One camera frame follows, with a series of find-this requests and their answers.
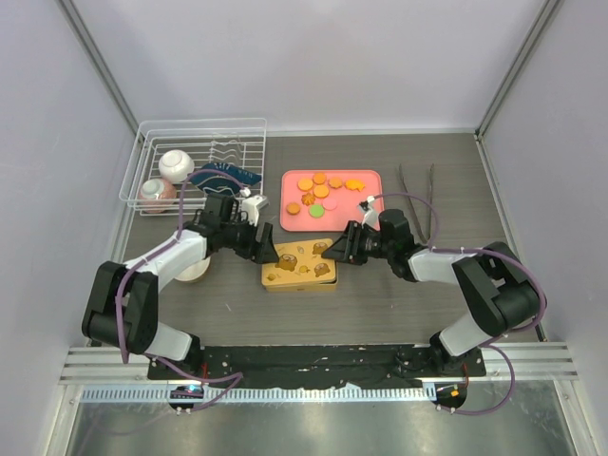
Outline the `silver tin lid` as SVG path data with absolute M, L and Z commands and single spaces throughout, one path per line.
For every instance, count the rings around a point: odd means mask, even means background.
M 261 284 L 264 278 L 279 283 L 338 279 L 335 261 L 321 256 L 332 244 L 329 238 L 277 244 L 279 262 L 262 266 Z

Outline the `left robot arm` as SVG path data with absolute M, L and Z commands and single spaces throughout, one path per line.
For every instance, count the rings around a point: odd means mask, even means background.
M 159 320 L 162 289 L 187 269 L 221 249 L 255 264 L 278 261 L 273 226 L 259 221 L 268 200 L 224 195 L 207 198 L 193 218 L 181 218 L 177 230 L 154 250 L 125 263 L 104 262 L 97 270 L 82 320 L 92 341 L 130 354 L 148 355 L 180 378 L 201 370 L 200 339 Z

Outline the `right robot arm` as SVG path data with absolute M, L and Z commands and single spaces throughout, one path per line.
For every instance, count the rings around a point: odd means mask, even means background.
M 438 249 L 414 240 L 409 221 L 398 209 L 380 213 L 377 229 L 348 222 L 341 236 L 322 257 L 338 263 L 363 265 L 384 259 L 392 273 L 412 283 L 445 283 L 460 288 L 467 311 L 434 334 L 422 356 L 396 358 L 400 371 L 449 375 L 482 346 L 540 320 L 546 297 L 538 281 L 503 242 L 482 249 Z

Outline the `metal tongs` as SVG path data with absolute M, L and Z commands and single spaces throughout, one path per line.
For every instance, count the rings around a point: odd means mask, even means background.
M 424 196 L 424 200 L 428 203 L 433 203 L 434 198 L 434 171 L 435 165 L 432 164 L 427 170 L 427 180 L 426 180 L 426 195 Z M 397 177 L 400 184 L 400 188 L 403 192 L 407 193 L 409 191 L 408 184 L 406 180 L 405 169 L 402 163 L 398 164 L 397 167 Z M 415 228 L 416 234 L 418 238 L 427 243 L 430 236 L 433 234 L 433 215 L 432 211 L 424 205 L 418 199 L 412 199 L 411 197 L 407 197 L 407 206 L 409 210 L 409 214 L 411 215 L 411 220 L 413 222 L 413 226 Z M 426 214 L 424 218 L 421 218 L 417 212 L 417 206 L 419 204 L 420 207 L 424 207 L 426 210 Z

